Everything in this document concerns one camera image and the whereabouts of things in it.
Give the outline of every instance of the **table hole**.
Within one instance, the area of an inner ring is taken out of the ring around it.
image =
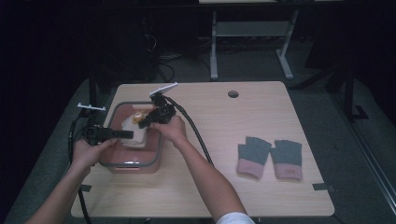
[[[237,91],[229,91],[228,92],[228,96],[230,96],[231,98],[236,98],[239,96],[239,92]]]

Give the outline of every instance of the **person's left hand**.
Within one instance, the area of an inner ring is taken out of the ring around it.
[[[102,152],[116,142],[117,138],[112,138],[99,145],[91,146],[85,139],[78,140],[75,143],[72,166],[77,166],[77,168],[84,171],[85,175],[88,175],[91,171],[91,166],[99,162]]]

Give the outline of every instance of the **pink container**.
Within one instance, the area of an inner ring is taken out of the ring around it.
[[[136,112],[148,114],[155,109],[152,102],[124,102],[116,106],[108,128],[121,130],[122,122]],[[102,154],[99,163],[116,174],[153,174],[160,168],[162,151],[161,134],[150,128],[146,132],[146,145],[141,148],[125,147],[118,141]]]

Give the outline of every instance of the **person's right arm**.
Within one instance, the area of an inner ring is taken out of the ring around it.
[[[168,124],[151,123],[150,127],[161,132],[180,151],[215,221],[231,212],[247,213],[231,183],[187,139],[181,117],[173,116]]]

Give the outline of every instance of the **dark background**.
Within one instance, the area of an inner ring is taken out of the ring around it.
[[[356,77],[396,124],[396,6],[393,1],[371,2],[346,4],[329,13],[321,10],[324,17],[306,8],[293,36],[316,39],[307,64],[310,67],[324,69],[342,61],[347,50],[354,52]],[[96,6],[96,1],[0,2],[0,221],[7,216],[68,101],[90,72],[108,80],[101,84],[102,91],[121,82],[150,82],[156,76],[156,60],[145,51],[143,32],[157,35],[165,46],[180,49],[190,46],[198,35],[210,35],[210,26],[205,25],[210,22],[207,11],[168,17],[166,11],[157,12],[154,30],[146,30],[140,26],[142,15],[126,10],[115,16],[114,12],[84,8],[90,6]],[[134,32],[125,33],[125,27],[133,27]],[[92,40],[87,34],[97,38]],[[104,54],[96,43],[111,55]],[[111,56],[122,60],[116,62]],[[130,59],[138,63],[125,63]]]

